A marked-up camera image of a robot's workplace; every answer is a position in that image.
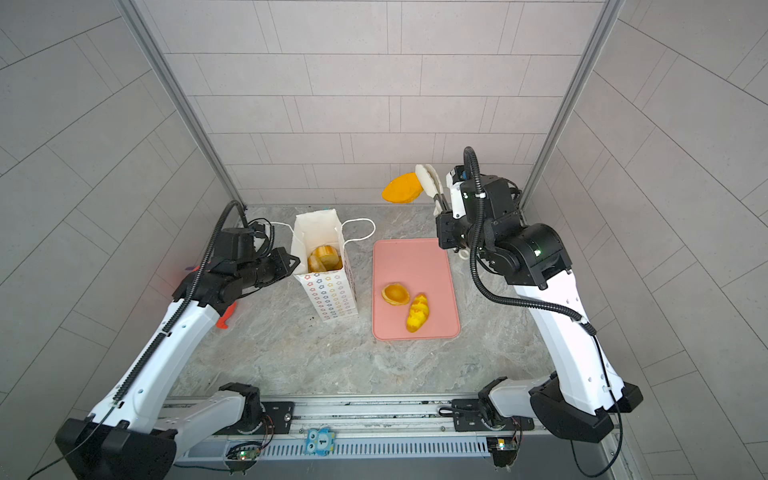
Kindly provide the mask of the orange oval fake bread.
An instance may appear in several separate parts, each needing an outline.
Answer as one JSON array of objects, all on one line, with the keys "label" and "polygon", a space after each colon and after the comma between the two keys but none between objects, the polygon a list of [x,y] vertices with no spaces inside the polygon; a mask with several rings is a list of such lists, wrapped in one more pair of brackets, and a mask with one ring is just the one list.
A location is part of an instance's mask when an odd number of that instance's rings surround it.
[{"label": "orange oval fake bread", "polygon": [[382,198],[393,204],[409,204],[423,192],[418,176],[413,173],[400,175],[393,179],[382,191]]}]

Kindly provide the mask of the white printed paper bag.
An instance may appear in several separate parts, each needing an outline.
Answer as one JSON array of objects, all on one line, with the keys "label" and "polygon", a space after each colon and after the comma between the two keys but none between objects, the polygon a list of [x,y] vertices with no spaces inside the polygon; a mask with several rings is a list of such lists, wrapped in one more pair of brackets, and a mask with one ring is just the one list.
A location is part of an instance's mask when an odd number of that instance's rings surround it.
[{"label": "white printed paper bag", "polygon": [[[358,314],[347,246],[353,238],[344,237],[344,227],[359,223],[359,218],[341,221],[334,209],[318,210],[296,216],[289,228],[292,233],[290,254],[299,257],[293,277],[302,285],[318,315],[323,320]],[[307,259],[322,245],[332,245],[342,255],[343,267],[336,271],[311,273]]]}]

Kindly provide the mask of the braided ring fake bread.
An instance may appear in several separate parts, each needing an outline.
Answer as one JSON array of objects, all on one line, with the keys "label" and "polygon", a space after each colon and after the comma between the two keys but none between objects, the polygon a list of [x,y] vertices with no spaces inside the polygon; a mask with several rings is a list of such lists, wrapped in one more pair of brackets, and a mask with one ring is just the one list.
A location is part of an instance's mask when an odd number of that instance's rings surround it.
[{"label": "braided ring fake bread", "polygon": [[313,251],[307,259],[308,269],[311,273],[326,272],[327,268],[316,251]]}]

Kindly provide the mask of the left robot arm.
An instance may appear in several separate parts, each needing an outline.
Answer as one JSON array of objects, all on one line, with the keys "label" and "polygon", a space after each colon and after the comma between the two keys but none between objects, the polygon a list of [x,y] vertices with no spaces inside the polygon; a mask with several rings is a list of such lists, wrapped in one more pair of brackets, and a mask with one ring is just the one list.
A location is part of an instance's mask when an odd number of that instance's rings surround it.
[{"label": "left robot arm", "polygon": [[291,276],[300,260],[274,244],[265,219],[214,230],[204,258],[173,293],[152,339],[83,419],[68,419],[55,443],[78,479],[162,479],[175,461],[223,430],[264,426],[258,388],[230,382],[165,426],[158,421],[181,371],[237,301]]}]

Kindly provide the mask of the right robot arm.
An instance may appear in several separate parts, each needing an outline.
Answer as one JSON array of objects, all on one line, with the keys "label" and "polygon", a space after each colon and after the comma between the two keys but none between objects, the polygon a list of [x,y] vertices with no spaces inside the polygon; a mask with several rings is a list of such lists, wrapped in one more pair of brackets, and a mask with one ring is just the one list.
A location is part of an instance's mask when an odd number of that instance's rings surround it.
[{"label": "right robot arm", "polygon": [[486,299],[530,311],[555,367],[532,381],[491,382],[479,392],[473,414],[490,429],[521,431],[521,420],[529,418],[561,439],[603,440],[643,396],[622,380],[600,346],[559,234],[525,223],[521,192],[507,179],[462,165],[445,181],[430,165],[417,165],[415,176],[435,203],[439,246],[469,261]]}]

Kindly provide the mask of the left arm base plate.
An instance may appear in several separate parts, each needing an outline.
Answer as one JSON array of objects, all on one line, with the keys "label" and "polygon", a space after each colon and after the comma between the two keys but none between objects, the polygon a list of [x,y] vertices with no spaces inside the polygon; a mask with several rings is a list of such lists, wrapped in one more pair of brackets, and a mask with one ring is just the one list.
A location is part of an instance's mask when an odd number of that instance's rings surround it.
[{"label": "left arm base plate", "polygon": [[262,402],[262,419],[257,435],[287,435],[290,432],[296,404],[290,401]]}]

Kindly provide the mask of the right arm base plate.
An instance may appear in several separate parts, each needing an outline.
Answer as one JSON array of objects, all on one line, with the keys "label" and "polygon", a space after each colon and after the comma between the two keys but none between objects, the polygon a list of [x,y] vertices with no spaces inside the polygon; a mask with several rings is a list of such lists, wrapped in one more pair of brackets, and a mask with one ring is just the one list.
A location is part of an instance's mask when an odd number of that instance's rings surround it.
[{"label": "right arm base plate", "polygon": [[501,417],[491,412],[489,402],[480,399],[453,399],[446,410],[457,432],[515,432],[533,431],[535,423],[529,417]]}]

